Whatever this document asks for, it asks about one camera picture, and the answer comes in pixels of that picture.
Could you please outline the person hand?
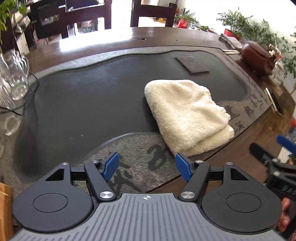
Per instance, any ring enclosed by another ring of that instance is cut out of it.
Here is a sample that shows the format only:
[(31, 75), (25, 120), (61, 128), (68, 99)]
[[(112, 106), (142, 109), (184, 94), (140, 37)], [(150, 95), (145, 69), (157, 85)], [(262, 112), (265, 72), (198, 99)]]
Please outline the person hand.
[(290, 199), (285, 197), (282, 201), (282, 214), (280, 216), (279, 222), (277, 224), (277, 228), (279, 232), (284, 232), (287, 229), (287, 226), (290, 223), (290, 217), (288, 215), (288, 209), (290, 207)]

